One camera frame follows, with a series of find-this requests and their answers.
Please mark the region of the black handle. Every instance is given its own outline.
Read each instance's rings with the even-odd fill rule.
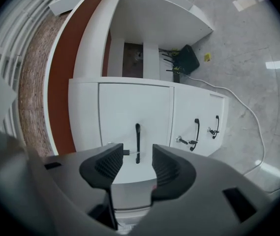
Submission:
[[[141,127],[140,124],[135,125],[135,131],[136,131],[136,160],[135,162],[138,164],[140,163],[140,132]]]
[[[195,147],[197,146],[198,143],[198,139],[199,139],[199,131],[200,131],[200,121],[198,118],[194,119],[194,122],[198,124],[198,133],[197,133],[197,139],[196,141],[189,141],[189,143],[191,145],[193,145],[193,147],[190,147],[190,151],[194,151]]]
[[[217,137],[217,134],[219,133],[218,128],[216,129],[216,131],[213,131],[213,133],[211,132],[211,134],[213,135],[213,139],[215,139]]]

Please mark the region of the brick wall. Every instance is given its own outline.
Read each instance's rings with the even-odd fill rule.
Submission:
[[[20,75],[18,108],[27,146],[40,156],[53,155],[43,112],[43,80],[51,46],[68,13],[52,13],[41,23],[27,49]]]

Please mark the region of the orange wall trim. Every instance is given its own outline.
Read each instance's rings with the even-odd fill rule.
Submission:
[[[52,136],[59,155],[76,151],[68,112],[68,83],[69,79],[73,78],[76,53],[83,32],[100,2],[101,0],[84,0],[77,8],[60,36],[51,62],[48,82],[48,112]],[[104,65],[108,65],[108,58],[105,59]]]

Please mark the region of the black slot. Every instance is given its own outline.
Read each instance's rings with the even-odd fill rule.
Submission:
[[[96,205],[88,215],[101,224],[116,230],[117,221],[114,217],[115,212],[111,203],[112,201],[110,201],[110,195],[106,195],[104,202]]]
[[[45,164],[45,167],[46,167],[47,170],[50,170],[50,169],[53,169],[53,168],[56,168],[56,167],[59,167],[59,166],[62,166],[62,164],[58,163],[58,162]]]
[[[137,164],[140,163],[140,132],[141,132],[141,126],[140,124],[135,125],[135,131],[136,131],[136,159],[135,162]]]
[[[238,188],[223,190],[223,194],[234,209],[240,222],[244,222],[256,213],[256,209],[249,203]]]

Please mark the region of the power cord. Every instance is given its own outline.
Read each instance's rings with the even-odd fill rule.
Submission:
[[[256,120],[256,122],[257,122],[257,124],[258,124],[258,130],[259,130],[259,135],[260,135],[260,139],[261,139],[261,143],[262,143],[262,147],[263,147],[263,151],[262,151],[263,153],[262,153],[262,158],[261,158],[260,162],[259,162],[257,165],[255,165],[253,168],[251,168],[250,170],[248,170],[248,171],[246,171],[245,173],[243,173],[243,176],[247,175],[248,173],[252,172],[254,169],[256,169],[256,168],[258,168],[259,166],[261,166],[261,165],[264,163],[264,160],[265,160],[266,148],[265,148],[264,141],[263,141],[263,137],[262,137],[262,133],[261,133],[260,123],[259,123],[259,120],[258,120],[258,117],[256,116],[256,114],[250,109],[250,107],[248,107],[244,102],[242,102],[241,99],[238,98],[238,96],[237,96],[232,90],[230,90],[230,89],[228,89],[228,88],[224,88],[224,87],[217,87],[217,86],[214,86],[214,85],[212,85],[212,84],[210,84],[210,83],[208,83],[208,82],[206,82],[206,81],[199,80],[199,79],[194,79],[194,78],[192,78],[192,77],[190,77],[190,76],[188,76],[188,75],[186,75],[186,76],[187,76],[189,79],[193,80],[193,81],[200,81],[200,82],[203,82],[203,83],[205,83],[205,84],[207,84],[207,85],[209,85],[209,86],[211,86],[211,87],[213,87],[213,88],[216,88],[216,89],[223,89],[223,90],[229,91],[229,92],[230,92],[230,93],[245,107],[245,108],[247,108],[247,109],[252,113],[253,117],[255,118],[255,120]],[[280,190],[280,188],[277,188],[277,189],[275,189],[275,190],[273,190],[273,191],[265,191],[265,192],[267,192],[267,193],[269,193],[269,194],[272,194],[272,193],[274,193],[274,192],[276,192],[276,191],[278,191],[278,190]]]

